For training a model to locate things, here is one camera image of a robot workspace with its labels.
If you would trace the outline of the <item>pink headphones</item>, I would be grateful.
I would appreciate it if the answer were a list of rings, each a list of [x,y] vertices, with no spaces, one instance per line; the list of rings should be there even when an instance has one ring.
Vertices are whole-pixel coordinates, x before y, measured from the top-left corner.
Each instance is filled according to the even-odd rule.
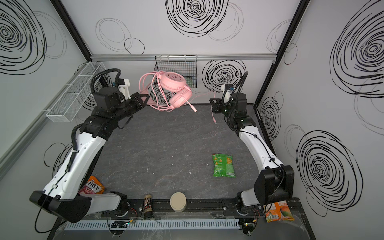
[[[163,97],[165,103],[161,104],[155,94],[155,85]],[[147,105],[160,112],[171,112],[184,104],[188,104],[196,112],[197,109],[190,103],[189,99],[193,96],[192,90],[187,84],[186,79],[174,72],[150,72],[141,76],[139,80],[139,90],[143,95],[149,94],[149,89],[154,93],[155,99],[149,97]]]

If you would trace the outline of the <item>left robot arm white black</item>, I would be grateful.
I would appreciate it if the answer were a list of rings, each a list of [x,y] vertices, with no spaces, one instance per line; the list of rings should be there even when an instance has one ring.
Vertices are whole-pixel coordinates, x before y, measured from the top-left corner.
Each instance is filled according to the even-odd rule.
[[[121,70],[104,70],[91,78],[90,89],[97,103],[92,114],[71,132],[72,149],[63,166],[42,191],[33,191],[30,202],[49,214],[77,223],[85,216],[112,212],[124,217],[130,210],[128,198],[119,192],[80,193],[92,175],[106,141],[123,119],[131,121],[142,110],[149,95],[134,93],[127,99],[119,90]]]

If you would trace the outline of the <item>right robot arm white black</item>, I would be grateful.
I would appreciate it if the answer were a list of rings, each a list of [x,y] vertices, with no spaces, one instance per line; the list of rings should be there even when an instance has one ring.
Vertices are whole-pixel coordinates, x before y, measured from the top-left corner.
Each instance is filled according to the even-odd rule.
[[[274,203],[292,198],[295,172],[284,165],[260,136],[256,122],[247,113],[247,97],[241,93],[248,73],[234,86],[225,84],[221,98],[210,99],[212,113],[223,114],[227,126],[245,143],[259,175],[253,188],[239,193],[239,211],[249,206],[262,206],[269,211]]]

